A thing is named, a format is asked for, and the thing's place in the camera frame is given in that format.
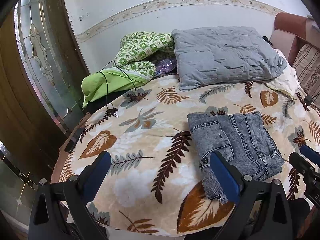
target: green quilt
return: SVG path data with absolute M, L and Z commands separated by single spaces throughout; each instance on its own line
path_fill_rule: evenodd
M 148 83 L 155 74 L 155 63 L 159 59 L 174 56 L 174 42 L 169 33 L 137 32 L 124 36 L 120 51 L 115 57 L 116 66 L 133 81 L 135 87 Z M 108 92 L 132 89 L 131 80 L 117 69 L 102 70 L 108 81 Z M 83 108 L 107 94 L 107 84 L 99 72 L 85 77 L 81 85 L 84 93 Z

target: wallpaper border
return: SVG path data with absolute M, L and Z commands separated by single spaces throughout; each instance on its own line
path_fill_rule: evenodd
M 224 5 L 234 5 L 246 8 L 255 9 L 268 14 L 276 15 L 279 12 L 284 12 L 279 8 L 273 7 L 266 3 L 262 3 L 255 0 L 153 0 L 150 2 L 142 3 L 112 15 L 105 20 L 99 22 L 95 26 L 89 28 L 85 32 L 76 35 L 78 43 L 82 43 L 92 38 L 94 35 L 101 33 L 102 31 L 118 24 L 124 22 L 125 20 L 143 15 L 145 13 L 154 12 L 157 10 L 172 8 L 183 5 L 202 5 L 202 4 L 224 4 Z

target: gray pillow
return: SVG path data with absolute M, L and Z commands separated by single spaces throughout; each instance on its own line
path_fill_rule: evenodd
M 203 85 L 269 80 L 286 61 L 253 27 L 205 27 L 173 30 L 179 89 Z

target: folded jeans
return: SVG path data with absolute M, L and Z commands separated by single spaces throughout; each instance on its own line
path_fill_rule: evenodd
M 215 150 L 241 174 L 249 174 L 257 181 L 282 171 L 284 159 L 265 129 L 260 112 L 215 116 L 188 114 L 188 125 L 200 157 L 202 185 L 208 199 L 228 201 L 210 168 L 210 155 Z

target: beige blanket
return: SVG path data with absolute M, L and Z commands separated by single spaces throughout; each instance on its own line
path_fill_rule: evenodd
M 320 151 L 320 118 L 314 106 L 264 84 L 211 85 L 187 92 L 178 89 L 178 75 L 152 80 L 113 101 L 87 121 L 60 181 L 79 174 L 107 150 L 112 165 L 88 210 L 95 220 L 113 228 L 163 236 L 181 236 L 222 226 L 233 203 L 207 200 L 199 175 L 198 156 L 187 114 L 234 114 L 260 111 L 265 127 L 286 160 L 282 181 L 288 199 L 304 197 L 302 176 L 288 163 L 293 151 L 307 144 Z M 111 114 L 116 112 L 119 118 Z

